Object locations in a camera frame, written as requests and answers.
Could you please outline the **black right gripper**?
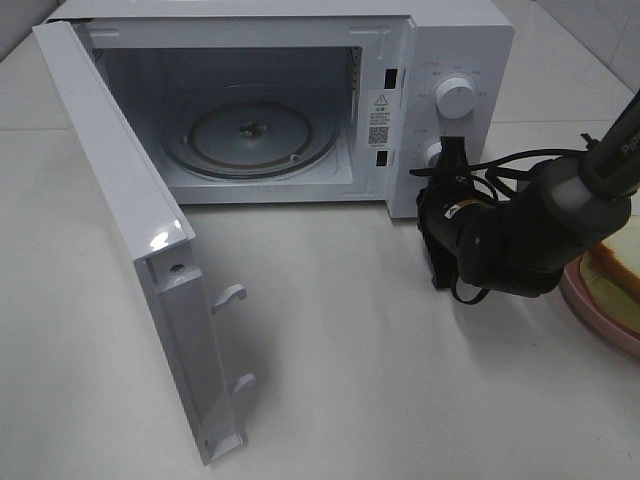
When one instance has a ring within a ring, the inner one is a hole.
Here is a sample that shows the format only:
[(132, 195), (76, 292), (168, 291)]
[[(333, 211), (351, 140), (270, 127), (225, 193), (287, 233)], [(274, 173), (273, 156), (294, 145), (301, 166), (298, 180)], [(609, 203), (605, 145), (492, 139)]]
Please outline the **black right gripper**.
[(465, 138), (441, 136), (437, 165), (416, 170), (428, 180), (416, 199), (417, 226), (425, 242), (436, 289), (453, 289), (459, 278), (457, 250), (483, 247), (483, 192), (466, 155)]

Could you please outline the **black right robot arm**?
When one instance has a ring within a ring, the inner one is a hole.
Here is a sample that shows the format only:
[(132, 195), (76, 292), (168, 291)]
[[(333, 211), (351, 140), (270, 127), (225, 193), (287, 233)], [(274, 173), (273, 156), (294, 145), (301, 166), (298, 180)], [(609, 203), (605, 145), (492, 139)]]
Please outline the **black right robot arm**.
[(535, 149), (472, 165), (465, 140), (444, 136), (416, 198), (417, 228), (436, 289), (460, 297), (477, 288), (535, 298), (553, 290), (565, 266), (620, 230), (639, 189), (639, 100), (586, 147)]

